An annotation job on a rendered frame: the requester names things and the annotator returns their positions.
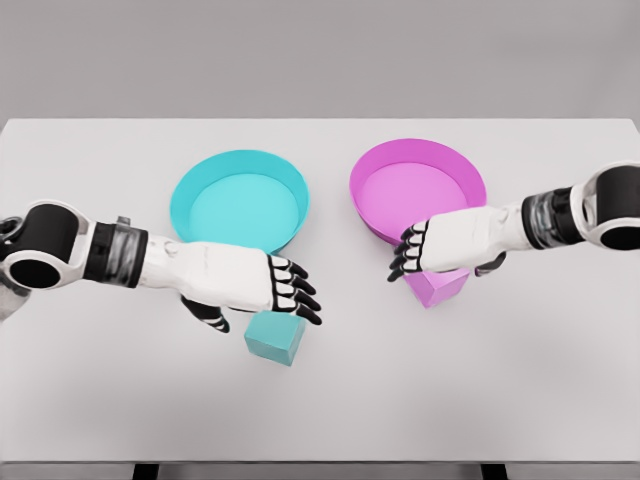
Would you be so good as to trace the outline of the cyan block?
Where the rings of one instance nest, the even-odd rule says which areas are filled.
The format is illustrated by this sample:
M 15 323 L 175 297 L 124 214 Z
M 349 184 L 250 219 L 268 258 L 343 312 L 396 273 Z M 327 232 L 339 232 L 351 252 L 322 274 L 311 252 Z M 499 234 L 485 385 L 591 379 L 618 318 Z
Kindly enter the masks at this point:
M 291 366 L 306 329 L 306 321 L 283 312 L 252 316 L 244 339 L 248 350 L 259 357 Z

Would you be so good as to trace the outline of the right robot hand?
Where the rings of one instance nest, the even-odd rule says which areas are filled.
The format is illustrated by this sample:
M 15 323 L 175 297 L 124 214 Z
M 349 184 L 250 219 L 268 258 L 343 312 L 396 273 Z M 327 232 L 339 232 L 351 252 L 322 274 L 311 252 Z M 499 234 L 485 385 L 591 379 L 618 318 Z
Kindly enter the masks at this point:
M 457 210 L 408 227 L 395 247 L 389 282 L 417 272 L 469 269 L 477 277 L 506 260 L 499 236 L 507 214 L 493 207 Z

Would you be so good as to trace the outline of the cyan round plate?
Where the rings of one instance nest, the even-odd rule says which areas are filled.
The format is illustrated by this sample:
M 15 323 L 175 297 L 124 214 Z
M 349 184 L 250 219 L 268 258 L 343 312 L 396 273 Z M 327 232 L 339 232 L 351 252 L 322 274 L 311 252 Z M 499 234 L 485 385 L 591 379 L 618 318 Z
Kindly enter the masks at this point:
M 301 172 L 262 150 L 233 150 L 188 170 L 170 200 L 170 220 L 184 242 L 209 241 L 281 251 L 302 228 L 310 191 Z

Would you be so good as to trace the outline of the pink round plate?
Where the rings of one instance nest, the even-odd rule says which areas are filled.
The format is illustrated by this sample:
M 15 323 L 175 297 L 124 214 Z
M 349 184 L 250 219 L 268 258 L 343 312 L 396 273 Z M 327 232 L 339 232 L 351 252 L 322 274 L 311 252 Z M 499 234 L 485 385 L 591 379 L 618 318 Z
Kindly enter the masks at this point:
M 418 138 L 386 141 L 364 153 L 351 170 L 349 192 L 366 226 L 392 245 L 417 222 L 487 202 L 484 180 L 466 157 Z

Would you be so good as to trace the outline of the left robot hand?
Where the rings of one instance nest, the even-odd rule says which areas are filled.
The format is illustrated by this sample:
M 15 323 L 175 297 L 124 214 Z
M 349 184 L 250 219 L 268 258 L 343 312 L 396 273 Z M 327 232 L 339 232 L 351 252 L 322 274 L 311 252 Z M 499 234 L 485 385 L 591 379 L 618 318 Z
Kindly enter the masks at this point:
M 221 333 L 230 331 L 222 307 L 249 313 L 287 313 L 320 325 L 320 304 L 309 274 L 295 262 L 260 249 L 195 242 L 176 254 L 183 303 Z

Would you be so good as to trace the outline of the pink block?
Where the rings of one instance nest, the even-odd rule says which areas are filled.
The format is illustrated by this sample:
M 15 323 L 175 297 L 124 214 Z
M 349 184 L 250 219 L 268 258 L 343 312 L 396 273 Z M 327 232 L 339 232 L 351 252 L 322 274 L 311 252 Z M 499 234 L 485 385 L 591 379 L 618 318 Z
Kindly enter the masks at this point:
M 424 308 L 431 308 L 456 296 L 469 277 L 468 269 L 454 271 L 417 272 L 404 276 L 404 280 Z

